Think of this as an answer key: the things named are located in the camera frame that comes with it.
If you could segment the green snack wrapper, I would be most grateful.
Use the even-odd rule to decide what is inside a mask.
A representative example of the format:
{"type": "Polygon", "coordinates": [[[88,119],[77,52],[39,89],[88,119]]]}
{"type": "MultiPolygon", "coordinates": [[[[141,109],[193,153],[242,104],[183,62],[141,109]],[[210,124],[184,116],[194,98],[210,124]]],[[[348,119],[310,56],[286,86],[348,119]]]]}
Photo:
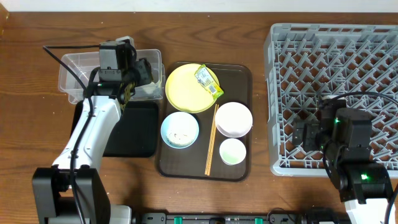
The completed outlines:
{"type": "Polygon", "coordinates": [[[197,82],[212,96],[214,100],[217,100],[224,94],[219,84],[211,75],[211,70],[206,65],[200,65],[194,74],[197,82]]]}

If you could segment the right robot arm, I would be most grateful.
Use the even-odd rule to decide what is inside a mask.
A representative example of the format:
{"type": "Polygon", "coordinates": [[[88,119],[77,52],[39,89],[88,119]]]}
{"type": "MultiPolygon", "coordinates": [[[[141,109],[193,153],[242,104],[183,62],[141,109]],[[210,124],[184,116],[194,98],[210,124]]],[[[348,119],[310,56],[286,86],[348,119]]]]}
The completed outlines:
{"type": "Polygon", "coordinates": [[[294,146],[320,151],[351,223],[394,223],[394,191],[387,169],[371,159],[371,115],[345,100],[322,100],[318,121],[294,120],[294,146]]]}

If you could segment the light blue bowl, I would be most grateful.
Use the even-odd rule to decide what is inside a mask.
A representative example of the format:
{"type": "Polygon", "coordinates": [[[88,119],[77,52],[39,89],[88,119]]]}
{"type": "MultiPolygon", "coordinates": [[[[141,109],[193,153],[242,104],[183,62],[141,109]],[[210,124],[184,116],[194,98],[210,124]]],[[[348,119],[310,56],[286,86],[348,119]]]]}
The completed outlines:
{"type": "Polygon", "coordinates": [[[199,132],[197,119],[193,115],[181,111],[169,114],[160,127],[163,142],[174,149],[191,146],[197,140],[199,132]]]}

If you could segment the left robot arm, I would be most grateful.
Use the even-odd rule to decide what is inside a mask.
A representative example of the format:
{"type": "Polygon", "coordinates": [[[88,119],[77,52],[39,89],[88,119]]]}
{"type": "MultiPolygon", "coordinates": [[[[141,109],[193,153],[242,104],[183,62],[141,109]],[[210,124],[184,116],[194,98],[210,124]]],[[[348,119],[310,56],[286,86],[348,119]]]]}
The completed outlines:
{"type": "Polygon", "coordinates": [[[138,58],[131,41],[97,45],[99,66],[88,83],[56,55],[52,55],[83,89],[81,112],[62,153],[51,167],[39,167],[32,177],[40,223],[132,223],[132,208],[113,205],[99,169],[109,137],[126,115],[125,107],[138,86],[153,81],[150,63],[138,58]]]}

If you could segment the small white green cup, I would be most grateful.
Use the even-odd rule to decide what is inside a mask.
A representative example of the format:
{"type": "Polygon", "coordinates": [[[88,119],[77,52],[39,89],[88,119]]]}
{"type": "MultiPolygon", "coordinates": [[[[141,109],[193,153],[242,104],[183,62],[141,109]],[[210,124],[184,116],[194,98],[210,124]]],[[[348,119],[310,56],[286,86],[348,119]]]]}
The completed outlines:
{"type": "Polygon", "coordinates": [[[221,160],[229,165],[234,166],[241,163],[246,158],[246,147],[238,139],[229,138],[220,144],[221,160]]]}

